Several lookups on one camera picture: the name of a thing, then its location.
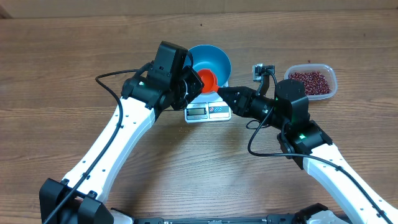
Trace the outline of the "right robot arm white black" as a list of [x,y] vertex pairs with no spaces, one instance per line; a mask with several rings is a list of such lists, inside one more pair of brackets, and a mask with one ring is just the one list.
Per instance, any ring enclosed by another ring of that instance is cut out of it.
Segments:
[[245,87],[219,88],[217,93],[244,118],[280,130],[280,157],[293,159],[333,197],[352,223],[397,223],[397,209],[383,200],[346,162],[332,138],[310,118],[304,84],[282,80],[274,99]]

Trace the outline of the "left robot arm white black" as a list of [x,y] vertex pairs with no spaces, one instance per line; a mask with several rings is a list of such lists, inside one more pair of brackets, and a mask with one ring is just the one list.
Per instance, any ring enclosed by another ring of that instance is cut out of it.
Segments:
[[163,41],[155,59],[131,70],[117,107],[89,151],[60,182],[47,179],[39,191],[43,223],[134,223],[118,209],[106,208],[114,181],[140,138],[161,112],[184,110],[204,86],[186,48]]

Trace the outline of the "orange measuring scoop blue handle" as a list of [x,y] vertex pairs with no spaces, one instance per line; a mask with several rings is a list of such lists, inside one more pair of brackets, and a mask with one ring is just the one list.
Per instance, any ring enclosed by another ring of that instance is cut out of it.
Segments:
[[201,69],[197,72],[199,77],[201,78],[204,86],[202,88],[202,94],[209,94],[213,92],[217,92],[219,89],[218,80],[216,75],[207,68]]

